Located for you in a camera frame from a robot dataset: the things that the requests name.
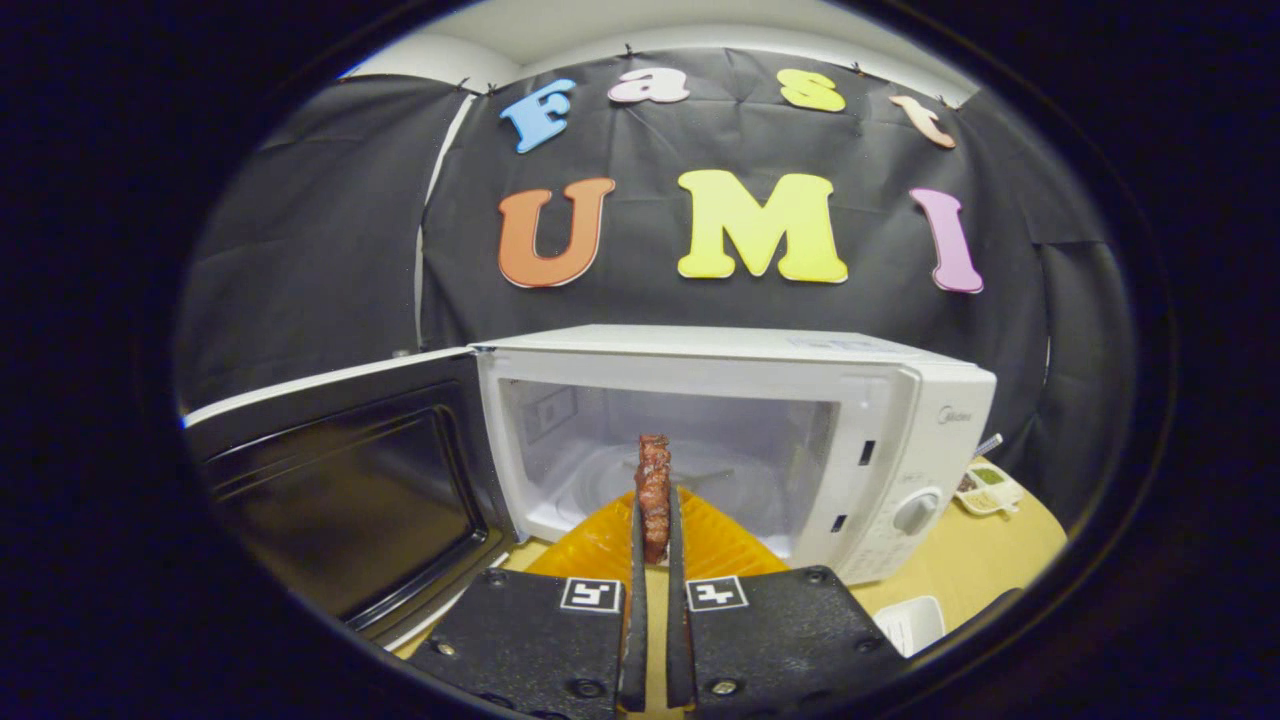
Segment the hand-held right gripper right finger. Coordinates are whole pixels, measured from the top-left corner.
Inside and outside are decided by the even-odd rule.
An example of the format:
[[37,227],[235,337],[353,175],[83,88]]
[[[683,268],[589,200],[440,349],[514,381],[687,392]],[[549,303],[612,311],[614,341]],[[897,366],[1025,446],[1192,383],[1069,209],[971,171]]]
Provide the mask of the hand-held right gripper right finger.
[[708,506],[669,493],[666,693],[686,720],[817,720],[893,684],[906,659],[826,566],[695,578],[694,553],[744,543]]

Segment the white rectangular tray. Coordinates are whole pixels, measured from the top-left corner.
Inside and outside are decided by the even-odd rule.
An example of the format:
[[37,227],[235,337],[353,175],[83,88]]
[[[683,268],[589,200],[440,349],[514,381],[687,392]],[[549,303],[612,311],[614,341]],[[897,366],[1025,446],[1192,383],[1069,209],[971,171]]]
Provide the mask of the white rectangular tray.
[[905,659],[920,653],[947,634],[942,607],[932,594],[890,605],[876,612],[873,620]]

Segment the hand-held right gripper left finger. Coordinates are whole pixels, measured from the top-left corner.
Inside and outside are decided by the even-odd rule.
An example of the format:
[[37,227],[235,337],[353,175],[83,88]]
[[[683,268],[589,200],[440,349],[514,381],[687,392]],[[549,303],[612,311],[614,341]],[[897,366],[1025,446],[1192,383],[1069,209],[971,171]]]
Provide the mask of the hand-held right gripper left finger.
[[634,493],[595,511],[524,570],[490,568],[410,664],[535,720],[621,720],[645,706],[648,602]]

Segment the white microwave oven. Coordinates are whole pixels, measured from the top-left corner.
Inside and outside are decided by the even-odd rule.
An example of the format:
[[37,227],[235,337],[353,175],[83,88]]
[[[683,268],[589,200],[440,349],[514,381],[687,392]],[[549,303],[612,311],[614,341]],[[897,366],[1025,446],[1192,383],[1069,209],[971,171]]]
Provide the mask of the white microwave oven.
[[182,427],[232,534],[392,650],[512,548],[628,493],[644,434],[790,566],[883,580],[952,497],[996,384],[864,334],[580,325],[250,391]]

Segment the white divided condiment dish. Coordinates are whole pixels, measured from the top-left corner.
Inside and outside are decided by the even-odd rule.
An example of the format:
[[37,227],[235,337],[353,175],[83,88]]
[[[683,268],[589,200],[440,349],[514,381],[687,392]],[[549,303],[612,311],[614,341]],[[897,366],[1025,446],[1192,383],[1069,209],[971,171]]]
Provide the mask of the white divided condiment dish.
[[961,509],[978,518],[1019,512],[1025,497],[1027,491],[1021,484],[983,457],[969,464],[954,495]]

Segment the reddish brown meat piece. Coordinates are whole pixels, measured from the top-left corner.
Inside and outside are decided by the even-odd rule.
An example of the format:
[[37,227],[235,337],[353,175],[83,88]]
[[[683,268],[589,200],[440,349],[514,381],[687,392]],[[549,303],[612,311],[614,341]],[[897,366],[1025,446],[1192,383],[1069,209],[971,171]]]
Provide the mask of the reddish brown meat piece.
[[634,482],[643,525],[643,557],[646,564],[660,564],[669,543],[669,439],[660,434],[640,434],[637,460]]

